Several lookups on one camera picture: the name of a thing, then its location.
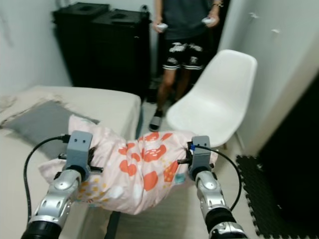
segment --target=floor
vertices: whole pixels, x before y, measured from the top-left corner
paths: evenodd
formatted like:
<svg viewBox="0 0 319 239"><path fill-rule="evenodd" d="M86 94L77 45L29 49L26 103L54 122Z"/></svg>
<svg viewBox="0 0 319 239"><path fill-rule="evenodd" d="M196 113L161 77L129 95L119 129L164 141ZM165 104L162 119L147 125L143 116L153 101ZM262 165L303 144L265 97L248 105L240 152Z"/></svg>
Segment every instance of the floor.
<svg viewBox="0 0 319 239"><path fill-rule="evenodd" d="M142 134L149 132L148 124L155 112L156 105L143 104L144 122ZM171 130L167 121L163 119L161 131ZM236 137L227 143L227 150L223 152L231 159L241 154ZM221 183L226 202L230 205L235 200L238 191L238 179L232 166L221 157L217 160L215 172ZM250 216L245 193L234 209L234 217L244 228L250 239L257 238ZM104 211L103 217L108 218L109 212ZM116 239L206 239L207 229L202 218L196 188L190 187L172 193L155 208L151 208L136 216L121 215Z"/></svg>

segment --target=gray pillow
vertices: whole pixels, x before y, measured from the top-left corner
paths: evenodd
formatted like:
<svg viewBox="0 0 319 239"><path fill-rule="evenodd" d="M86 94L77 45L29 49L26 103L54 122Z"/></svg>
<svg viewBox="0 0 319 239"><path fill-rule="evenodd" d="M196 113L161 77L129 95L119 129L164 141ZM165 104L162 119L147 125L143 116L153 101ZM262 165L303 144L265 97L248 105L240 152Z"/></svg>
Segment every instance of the gray pillow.
<svg viewBox="0 0 319 239"><path fill-rule="evenodd" d="M67 134L71 115L90 120L95 124L99 123L96 119L79 115L56 102L48 101L9 121L3 127L13 129L36 146L45 139ZM55 140L44 144L40 149L50 159L54 159L60 153L66 153L66 146L67 144L62 141Z"/></svg>

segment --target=white chair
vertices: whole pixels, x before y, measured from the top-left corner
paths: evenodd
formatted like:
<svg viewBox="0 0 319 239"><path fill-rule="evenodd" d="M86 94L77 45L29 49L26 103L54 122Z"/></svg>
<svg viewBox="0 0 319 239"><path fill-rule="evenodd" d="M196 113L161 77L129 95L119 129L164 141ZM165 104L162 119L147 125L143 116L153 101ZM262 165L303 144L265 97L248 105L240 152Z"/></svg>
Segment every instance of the white chair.
<svg viewBox="0 0 319 239"><path fill-rule="evenodd" d="M168 110L168 124L208 135L212 147L225 144L246 114L256 70L254 57L220 51L190 92Z"/></svg>

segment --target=black t-shirt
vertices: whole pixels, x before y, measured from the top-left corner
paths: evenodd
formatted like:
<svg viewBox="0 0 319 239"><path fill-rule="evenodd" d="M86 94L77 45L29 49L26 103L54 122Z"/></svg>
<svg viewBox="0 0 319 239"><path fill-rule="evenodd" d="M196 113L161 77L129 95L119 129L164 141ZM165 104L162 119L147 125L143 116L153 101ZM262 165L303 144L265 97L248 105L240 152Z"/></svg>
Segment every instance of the black t-shirt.
<svg viewBox="0 0 319 239"><path fill-rule="evenodd" d="M191 38L205 31L203 18L207 17L213 0L162 0L163 22L168 25L166 39Z"/></svg>

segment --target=white bed sheet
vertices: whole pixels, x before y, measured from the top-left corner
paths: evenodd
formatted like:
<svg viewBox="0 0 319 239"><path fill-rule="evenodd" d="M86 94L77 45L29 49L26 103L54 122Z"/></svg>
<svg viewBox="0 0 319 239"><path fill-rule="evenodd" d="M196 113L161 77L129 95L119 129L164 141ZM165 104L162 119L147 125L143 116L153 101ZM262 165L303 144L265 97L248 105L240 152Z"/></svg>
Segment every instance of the white bed sheet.
<svg viewBox="0 0 319 239"><path fill-rule="evenodd" d="M134 139L140 116L141 101L133 94L90 88L36 87L59 94L65 102L76 107L77 112L100 120L100 124L112 128L126 139ZM0 130L0 238L20 238L27 220L26 196L23 184L23 166L32 145L23 141L16 133ZM48 160L36 152L28 166L28 182L31 193L32 212L46 194L48 184L40 176L38 165ZM86 204L75 203L61 233L60 239L94 238L81 235L87 228L99 230L105 225L100 221L86 220L90 210Z"/></svg>

